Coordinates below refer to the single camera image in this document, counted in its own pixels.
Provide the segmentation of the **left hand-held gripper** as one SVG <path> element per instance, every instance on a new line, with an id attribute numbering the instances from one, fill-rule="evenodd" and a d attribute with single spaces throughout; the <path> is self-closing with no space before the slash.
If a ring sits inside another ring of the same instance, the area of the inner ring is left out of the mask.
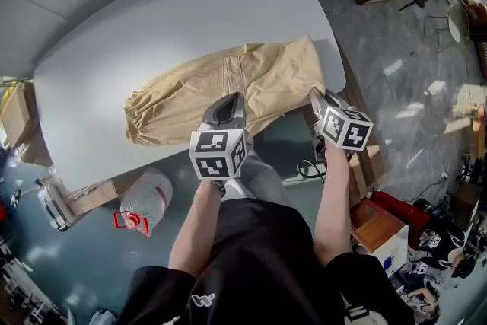
<path id="1" fill-rule="evenodd" d="M 200 180 L 232 180 L 240 176 L 247 157 L 245 130 L 213 126 L 245 125 L 245 98 L 240 92 L 228 94 L 206 109 L 199 128 L 191 133 L 189 146 L 189 157 Z"/>

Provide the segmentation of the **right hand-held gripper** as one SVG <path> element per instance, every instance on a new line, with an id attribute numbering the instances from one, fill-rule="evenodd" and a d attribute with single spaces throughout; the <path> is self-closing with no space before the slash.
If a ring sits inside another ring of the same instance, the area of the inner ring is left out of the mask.
<path id="1" fill-rule="evenodd" d="M 364 151 L 374 124 L 362 112 L 346 110 L 349 104 L 338 94 L 326 89 L 310 91 L 310 102 L 317 124 L 315 133 L 337 148 Z"/>

